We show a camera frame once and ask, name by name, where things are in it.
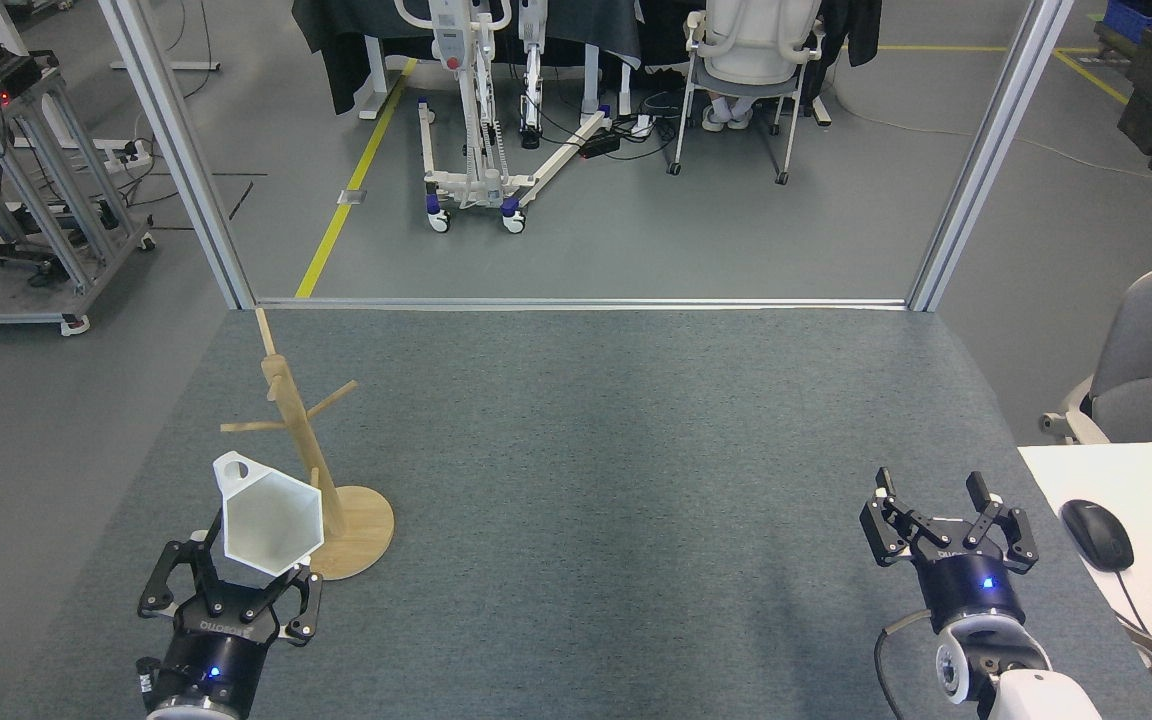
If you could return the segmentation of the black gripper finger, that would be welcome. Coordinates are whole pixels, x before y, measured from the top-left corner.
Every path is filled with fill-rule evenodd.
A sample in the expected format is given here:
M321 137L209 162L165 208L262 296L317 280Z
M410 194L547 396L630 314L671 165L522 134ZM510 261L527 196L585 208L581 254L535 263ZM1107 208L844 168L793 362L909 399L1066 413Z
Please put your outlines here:
M274 606L289 588L296 588L300 592L300 607L297 614L283 623L276 619ZM321 575L312 570L310 564L294 564L291 569L271 579L259 592L259 617L262 615L273 617L278 639L291 644L306 644L314 638L321 593Z
M1026 574L1038 562L1038 550L1025 511L1011 509L1000 495L990 491L980 471L968 475L967 488L978 518L967 532L964 548L977 551L987 541L990 529L998 526L1006 539L1005 553L1001 555L1005 568L1011 573Z
M202 539L174 539L166 541L157 559L145 589L141 594L138 615L151 617L154 614L172 616L175 611L170 611L174 602L174 594L169 591L168 579L172 571L179 564L188 564L191 568L195 579L195 598L200 598L205 602L207 614L217 617L223 612L225 605L221 601L221 582L218 571L212 562L212 544L220 535L223 524L223 511L218 510L215 518L204 532Z
M876 473L873 497L869 497L861 509L861 529L867 536L877 564L882 568L895 564L902 556L914 555L919 539L942 546L942 535L932 526L932 520L895 497L888 468L879 468Z

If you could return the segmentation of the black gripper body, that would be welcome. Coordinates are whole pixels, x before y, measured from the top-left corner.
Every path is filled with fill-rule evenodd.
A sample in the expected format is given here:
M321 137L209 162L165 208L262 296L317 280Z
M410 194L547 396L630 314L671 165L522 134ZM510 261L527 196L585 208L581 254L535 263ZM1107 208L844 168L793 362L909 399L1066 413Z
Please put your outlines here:
M922 556L922 593L931 626L940 632L960 617L1002 614L1026 620L1018 594L1007 578L1001 550L932 550Z
M260 591L223 591L225 609L209 615L200 598L174 602L173 638L161 661L143 657L142 700L147 717L248 717L270 647L273 617L256 612Z

